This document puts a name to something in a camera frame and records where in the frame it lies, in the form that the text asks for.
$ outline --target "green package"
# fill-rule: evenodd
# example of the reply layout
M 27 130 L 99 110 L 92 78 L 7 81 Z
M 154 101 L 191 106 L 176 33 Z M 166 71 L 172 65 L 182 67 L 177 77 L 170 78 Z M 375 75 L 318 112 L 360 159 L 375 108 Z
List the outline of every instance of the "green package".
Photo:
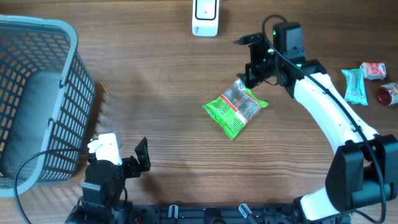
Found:
M 266 106 L 268 103 L 257 99 L 240 79 L 217 100 L 203 105 L 231 139 L 234 139 L 260 109 Z

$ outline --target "plastic basket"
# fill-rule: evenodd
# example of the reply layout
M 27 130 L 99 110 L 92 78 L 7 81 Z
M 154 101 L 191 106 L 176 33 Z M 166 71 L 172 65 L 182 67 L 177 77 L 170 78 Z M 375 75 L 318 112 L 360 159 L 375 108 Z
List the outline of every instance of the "plastic basket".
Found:
M 66 22 L 0 15 L 0 197 L 12 197 L 17 168 L 31 155 L 81 148 L 94 82 Z M 80 152 L 40 156 L 20 173 L 18 191 L 60 184 Z

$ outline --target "tabletop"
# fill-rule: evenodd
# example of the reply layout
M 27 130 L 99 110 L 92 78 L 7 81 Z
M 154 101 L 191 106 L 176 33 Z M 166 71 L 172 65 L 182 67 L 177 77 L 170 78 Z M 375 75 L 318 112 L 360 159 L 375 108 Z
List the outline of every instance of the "tabletop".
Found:
M 249 49 L 233 41 L 260 32 L 270 14 L 301 23 L 307 58 L 324 65 L 341 95 L 346 90 L 341 69 L 386 63 L 387 80 L 365 81 L 369 106 L 352 107 L 380 134 L 398 136 L 398 108 L 376 98 L 379 86 L 398 80 L 395 1 L 221 0 L 214 38 L 192 35 L 191 0 L 8 3 L 0 0 L 0 14 L 61 19 L 76 29 L 78 51 L 96 88 L 86 139 L 118 131 L 121 155 L 128 157 L 147 137 L 152 168 L 126 181 L 136 205 L 285 203 L 324 186 L 333 151 L 284 88 L 254 89 L 269 106 L 234 140 L 202 108 L 227 90 L 250 60 Z M 273 22 L 278 21 L 270 22 L 268 33 Z M 66 183 L 34 187 L 21 196 L 33 223 L 65 221 L 82 195 L 85 167 L 82 160 Z M 396 223 L 398 200 L 387 206 L 386 223 Z M 13 198 L 1 198 L 0 211 L 1 223 L 23 221 Z M 380 205 L 362 211 L 378 218 Z M 353 223 L 367 222 L 354 215 Z

